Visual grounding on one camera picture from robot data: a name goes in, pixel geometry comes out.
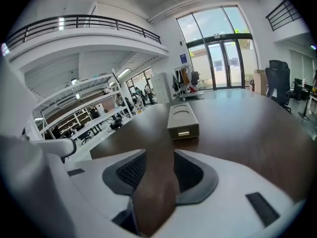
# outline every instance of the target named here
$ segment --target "blue sign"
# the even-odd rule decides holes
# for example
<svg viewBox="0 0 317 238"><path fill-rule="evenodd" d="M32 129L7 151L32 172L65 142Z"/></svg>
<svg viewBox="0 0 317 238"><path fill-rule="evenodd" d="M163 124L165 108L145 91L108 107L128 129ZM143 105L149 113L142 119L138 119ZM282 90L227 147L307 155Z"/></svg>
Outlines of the blue sign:
<svg viewBox="0 0 317 238"><path fill-rule="evenodd" d="M180 55L180 60L182 61L182 63L187 63L187 58L185 54Z"/></svg>

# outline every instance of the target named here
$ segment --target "office chair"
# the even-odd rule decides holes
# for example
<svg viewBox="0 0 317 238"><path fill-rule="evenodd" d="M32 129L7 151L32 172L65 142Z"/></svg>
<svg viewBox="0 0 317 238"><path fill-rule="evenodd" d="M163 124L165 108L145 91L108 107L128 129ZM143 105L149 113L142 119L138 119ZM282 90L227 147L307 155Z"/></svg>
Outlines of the office chair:
<svg viewBox="0 0 317 238"><path fill-rule="evenodd" d="M86 143L88 139L91 139L90 131L87 130L78 137L81 140L81 144Z"/></svg>
<svg viewBox="0 0 317 238"><path fill-rule="evenodd" d="M290 69L286 62L278 60L270 60L269 68L265 69L268 82L268 90L266 96L273 99L280 106L291 114L291 109L287 105L290 99ZM276 97L273 97L274 89L277 90Z"/></svg>

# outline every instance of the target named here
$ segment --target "desk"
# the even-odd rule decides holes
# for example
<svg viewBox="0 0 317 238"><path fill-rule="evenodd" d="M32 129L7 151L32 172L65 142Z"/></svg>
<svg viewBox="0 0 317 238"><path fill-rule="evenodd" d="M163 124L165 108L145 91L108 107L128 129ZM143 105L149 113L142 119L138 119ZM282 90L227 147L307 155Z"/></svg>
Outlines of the desk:
<svg viewBox="0 0 317 238"><path fill-rule="evenodd" d="M133 202L139 228L148 236L175 207L179 193L173 172L175 148L246 165L295 202L307 195L317 149L296 118L271 99L248 90L216 91L212 97L189 102L200 124L199 138L171 141L167 131L170 104L156 104L91 150L96 159L146 148L147 170Z"/></svg>
<svg viewBox="0 0 317 238"><path fill-rule="evenodd" d="M311 89L306 88L306 87L302 87L303 91L308 93L307 99L306 99L306 104L305 104L305 108L304 108L304 112L298 112L299 116L301 118L303 118L304 120L309 120L309 118L306 116L306 112L307 112L307 105L308 105L308 100L310 98L310 94L311 94Z"/></svg>

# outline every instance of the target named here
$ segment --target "white cabinet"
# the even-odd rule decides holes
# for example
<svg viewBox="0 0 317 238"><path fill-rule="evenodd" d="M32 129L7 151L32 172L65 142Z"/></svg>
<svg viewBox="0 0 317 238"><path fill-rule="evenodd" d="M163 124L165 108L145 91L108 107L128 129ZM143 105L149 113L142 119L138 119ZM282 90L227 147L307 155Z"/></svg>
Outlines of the white cabinet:
<svg viewBox="0 0 317 238"><path fill-rule="evenodd" d="M158 104L169 103L172 101L172 96L168 85L168 77L169 75L167 73L159 73L151 77L151 83Z"/></svg>

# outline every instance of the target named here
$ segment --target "white shelf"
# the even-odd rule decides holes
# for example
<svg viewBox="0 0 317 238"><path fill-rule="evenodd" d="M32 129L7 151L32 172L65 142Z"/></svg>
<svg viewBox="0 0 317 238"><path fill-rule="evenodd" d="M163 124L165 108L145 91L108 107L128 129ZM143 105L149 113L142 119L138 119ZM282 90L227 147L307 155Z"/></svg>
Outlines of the white shelf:
<svg viewBox="0 0 317 238"><path fill-rule="evenodd" d="M83 108L85 108L85 107L88 107L88 106L90 106L90 105L93 105L94 103L97 103L97 102L99 102L99 101L101 101L101 100L103 100L103 99L106 99L106 98L110 97L110 96L116 95L116 94L118 94L118 93L120 93L120 91L115 91L115 92L108 93L108 94L106 94L106 95L102 95L102 96L100 96L100 97L98 97L98 98L95 98L95 99L93 99L93 100L91 100L91 101L88 101L88 102L86 102L86 103L84 103L84 104L82 104L82 105L80 105L80 106L74 108L73 110L71 110L71 111L69 111L69 112L63 114L62 116L60 116L59 118L57 118L56 120L54 120L53 122L51 122L49 125L47 125L46 127L44 127L44 128L40 131L40 134L43 134L46 130L48 130L49 128L52 128L55 124L57 124L57 123L59 123L60 121L64 120L66 117L68 117L68 116L70 116L70 115L76 113L77 111L79 111L79 110L81 110L81 109L83 109Z"/></svg>
<svg viewBox="0 0 317 238"><path fill-rule="evenodd" d="M84 119L81 119L80 121L83 121L83 120L85 120L85 119L87 119L87 118L89 118L89 117L85 117Z"/></svg>
<svg viewBox="0 0 317 238"><path fill-rule="evenodd" d="M74 119L76 119L76 118L73 118L73 119L71 119L71 120L67 121L66 123L64 123L63 125L61 125L61 126L60 126L60 127L58 127L58 128L62 128L65 124L68 124L70 121L72 121L72 120L74 120Z"/></svg>
<svg viewBox="0 0 317 238"><path fill-rule="evenodd" d="M83 85L83 84L86 84L86 83L90 83L92 81L96 81L96 80L99 80L99 79L103 79L103 78L108 78L108 77L112 77L113 75L112 74L108 74L108 75L103 75L103 76L99 76L99 77L94 77L94 78L91 78L91 79L88 79L88 80L85 80L85 81L81 81L81 82L78 82L77 84L74 84L74 85L71 85L71 86L68 86L68 87L65 87L51 95L49 95L48 97L44 98L43 100L41 100L34 109L36 109L37 107L39 107L40 105L44 104L46 101L49 101L50 99L52 99L53 97L56 97L57 95L65 92L65 91L68 91L70 89L73 89L77 86L80 86L80 85Z"/></svg>
<svg viewBox="0 0 317 238"><path fill-rule="evenodd" d="M83 112L83 113L80 113L79 115L77 115L77 117L79 117L79 116L81 116L81 115L83 115L83 114L85 114L85 113L88 113L88 112L85 111L85 112Z"/></svg>
<svg viewBox="0 0 317 238"><path fill-rule="evenodd" d="M85 133L87 130L91 129L92 127L98 125L99 123L105 121L106 119L108 119L109 117L115 115L116 113L119 113L123 110L125 110L127 107L120 107L120 108L116 108L108 113L105 113L103 116L100 116L94 120L92 120L89 124L86 124L82 129L80 129L79 132L77 132L76 134L72 135L71 139L75 139L77 137L79 137L81 134Z"/></svg>

